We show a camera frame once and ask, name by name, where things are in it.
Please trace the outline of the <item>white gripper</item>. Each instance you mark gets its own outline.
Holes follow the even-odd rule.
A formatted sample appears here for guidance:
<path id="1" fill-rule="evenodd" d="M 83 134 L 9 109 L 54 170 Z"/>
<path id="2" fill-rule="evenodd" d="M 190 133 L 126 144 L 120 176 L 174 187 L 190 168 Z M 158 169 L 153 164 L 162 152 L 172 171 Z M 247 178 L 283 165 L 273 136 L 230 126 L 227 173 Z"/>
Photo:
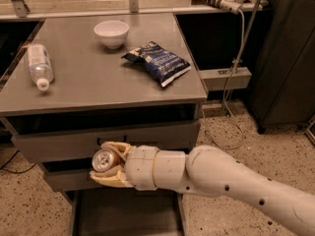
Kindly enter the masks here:
<path id="1" fill-rule="evenodd" d="M 125 163 L 114 166 L 105 172 L 91 171 L 91 178 L 100 185 L 113 188 L 132 188 L 138 191 L 155 191 L 157 189 L 153 169 L 158 153 L 157 147 L 134 147 L 122 142 L 105 142 L 102 149 L 114 151 Z"/>

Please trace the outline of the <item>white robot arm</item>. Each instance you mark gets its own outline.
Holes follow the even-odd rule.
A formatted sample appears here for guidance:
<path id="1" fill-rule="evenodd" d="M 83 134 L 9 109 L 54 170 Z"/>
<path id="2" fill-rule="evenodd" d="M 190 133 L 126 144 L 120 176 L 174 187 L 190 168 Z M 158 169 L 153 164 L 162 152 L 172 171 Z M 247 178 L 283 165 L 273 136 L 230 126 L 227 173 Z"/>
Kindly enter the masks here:
<path id="1" fill-rule="evenodd" d="M 297 236 L 315 236 L 314 195 L 261 175 L 217 147 L 197 146 L 186 153 L 105 142 L 94 154 L 92 166 L 90 177 L 103 186 L 228 196 Z"/>

